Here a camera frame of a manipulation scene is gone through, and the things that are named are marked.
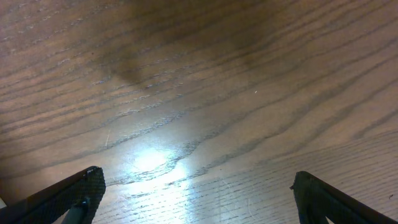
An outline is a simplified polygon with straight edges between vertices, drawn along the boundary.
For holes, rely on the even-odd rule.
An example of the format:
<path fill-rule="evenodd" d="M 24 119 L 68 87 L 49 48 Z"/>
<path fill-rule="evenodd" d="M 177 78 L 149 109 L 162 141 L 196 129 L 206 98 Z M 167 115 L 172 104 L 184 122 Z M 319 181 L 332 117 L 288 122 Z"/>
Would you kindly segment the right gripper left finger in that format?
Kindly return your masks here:
<path fill-rule="evenodd" d="M 103 170 L 88 167 L 1 209 L 1 223 L 92 223 L 106 191 Z"/>

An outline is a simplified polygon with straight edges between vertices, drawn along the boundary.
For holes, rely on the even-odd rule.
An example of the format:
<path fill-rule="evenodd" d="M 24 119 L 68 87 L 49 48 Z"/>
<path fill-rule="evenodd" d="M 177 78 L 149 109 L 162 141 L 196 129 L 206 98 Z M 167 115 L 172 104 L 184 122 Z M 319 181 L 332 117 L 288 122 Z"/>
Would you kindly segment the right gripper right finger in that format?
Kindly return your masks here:
<path fill-rule="evenodd" d="M 296 173 L 290 189 L 301 224 L 397 224 L 306 171 Z"/>

